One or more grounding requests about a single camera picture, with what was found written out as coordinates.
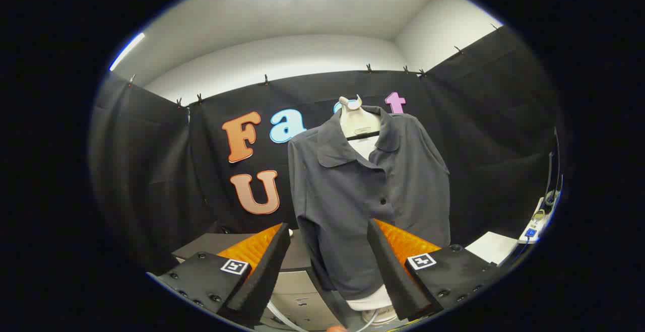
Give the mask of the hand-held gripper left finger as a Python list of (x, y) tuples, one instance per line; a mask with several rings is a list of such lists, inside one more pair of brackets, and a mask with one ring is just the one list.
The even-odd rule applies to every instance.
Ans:
[(280, 223), (216, 254), (196, 252), (156, 283), (209, 316), (258, 325), (290, 243), (288, 225)]

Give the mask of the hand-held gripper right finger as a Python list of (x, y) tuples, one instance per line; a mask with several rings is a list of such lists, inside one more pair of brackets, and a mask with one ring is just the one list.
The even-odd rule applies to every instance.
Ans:
[(459, 307), (490, 288), (501, 268), (458, 244), (438, 247), (378, 219), (367, 238), (398, 318), (409, 321)]

